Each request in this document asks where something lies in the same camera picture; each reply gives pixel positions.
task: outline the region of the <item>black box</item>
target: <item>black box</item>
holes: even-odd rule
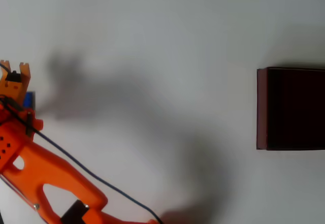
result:
[[[325,149],[325,70],[257,70],[257,149]]]

